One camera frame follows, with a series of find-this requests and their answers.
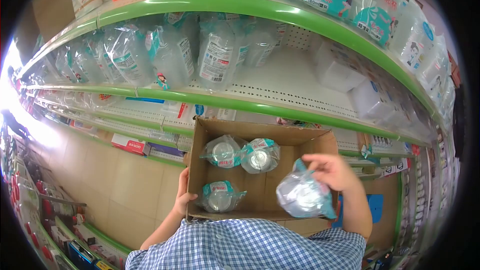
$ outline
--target red box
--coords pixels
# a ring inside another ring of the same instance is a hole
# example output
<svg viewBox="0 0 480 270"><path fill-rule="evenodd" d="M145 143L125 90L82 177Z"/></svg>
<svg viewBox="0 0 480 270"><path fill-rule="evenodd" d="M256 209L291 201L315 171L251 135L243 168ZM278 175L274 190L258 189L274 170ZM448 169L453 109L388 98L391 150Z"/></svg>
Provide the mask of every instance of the red box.
<svg viewBox="0 0 480 270"><path fill-rule="evenodd" d="M148 145L146 141L140 141L139 139L125 135L114 134L112 145L129 153L135 153L142 156L150 154L150 145Z"/></svg>

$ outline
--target hand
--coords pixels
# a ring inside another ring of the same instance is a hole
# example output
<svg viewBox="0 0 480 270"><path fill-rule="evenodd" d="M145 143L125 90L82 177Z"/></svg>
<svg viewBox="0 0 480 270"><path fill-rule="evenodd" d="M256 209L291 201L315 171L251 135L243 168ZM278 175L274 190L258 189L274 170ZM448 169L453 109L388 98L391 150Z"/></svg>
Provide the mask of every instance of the hand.
<svg viewBox="0 0 480 270"><path fill-rule="evenodd" d="M185 216L187 211L187 203L195 200L198 197L197 194L187 193L188 173L188 167L180 173L180 177L178 178L177 199L175 199L175 205L172 209L173 212L176 212L182 216Z"/></svg>
<svg viewBox="0 0 480 270"><path fill-rule="evenodd" d="M350 165L339 155L304 154L302 160L311 162L308 170L315 171L311 176L330 189L345 191L361 184Z"/></svg>

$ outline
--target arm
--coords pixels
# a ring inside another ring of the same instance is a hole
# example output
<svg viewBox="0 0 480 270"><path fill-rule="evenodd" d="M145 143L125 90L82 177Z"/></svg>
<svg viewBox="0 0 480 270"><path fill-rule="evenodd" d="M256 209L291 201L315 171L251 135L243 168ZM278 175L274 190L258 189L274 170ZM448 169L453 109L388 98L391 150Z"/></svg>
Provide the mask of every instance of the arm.
<svg viewBox="0 0 480 270"><path fill-rule="evenodd" d="M343 230L362 235L368 240L372 233L372 214L362 182L339 155L305 154L311 162L309 170L317 181L343 194Z"/></svg>
<svg viewBox="0 0 480 270"><path fill-rule="evenodd" d="M185 168L178 179L178 191L175 205L170 213L163 220L162 224L151 234L140 249L148 249L150 246L167 241L180 227L182 219L185 217L187 203L195 200L197 194L187 193L188 168Z"/></svg>

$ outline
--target beige tile floor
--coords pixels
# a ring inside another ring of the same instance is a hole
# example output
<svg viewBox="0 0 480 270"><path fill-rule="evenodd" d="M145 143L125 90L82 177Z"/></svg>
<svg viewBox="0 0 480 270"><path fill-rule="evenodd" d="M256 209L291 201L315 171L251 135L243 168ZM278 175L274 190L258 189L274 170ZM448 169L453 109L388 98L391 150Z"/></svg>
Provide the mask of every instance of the beige tile floor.
<svg viewBox="0 0 480 270"><path fill-rule="evenodd" d="M119 243L140 248L173 207L183 169L101 144L47 119L44 123L57 133L58 141L51 148L33 149L63 189L87 204L87 221ZM384 195L383 216L374 224L369 243L387 248L393 242L397 216L396 177L364 185L367 194ZM327 228L324 219L279 224L304 236Z"/></svg>

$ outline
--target cardboard box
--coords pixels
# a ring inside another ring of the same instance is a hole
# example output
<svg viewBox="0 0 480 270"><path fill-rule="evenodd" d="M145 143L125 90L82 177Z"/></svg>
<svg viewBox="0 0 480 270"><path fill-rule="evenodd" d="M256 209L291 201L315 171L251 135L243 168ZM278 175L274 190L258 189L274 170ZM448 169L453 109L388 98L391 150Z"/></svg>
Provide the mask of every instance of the cardboard box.
<svg viewBox="0 0 480 270"><path fill-rule="evenodd" d="M233 135L246 141L268 138L280 145L280 160L272 171L249 174L241 166L223 169L199 158L204 146L221 135ZM275 124L247 123L205 119L197 117L191 148L188 192L201 193L207 183L228 180L247 195L235 210L225 213L208 213L202 207L189 202L186 211L189 217L213 220L231 218L263 218L272 221L297 219L277 203L276 189L280 181L292 171L294 162L304 153L338 154L337 140L333 132L325 129L304 128ZM332 191L332 204L338 204L338 192Z"/></svg>
<svg viewBox="0 0 480 270"><path fill-rule="evenodd" d="M150 145L148 145L146 141L140 141L139 139L125 135L114 134L112 145L129 153L144 156L147 156L150 153Z"/></svg>

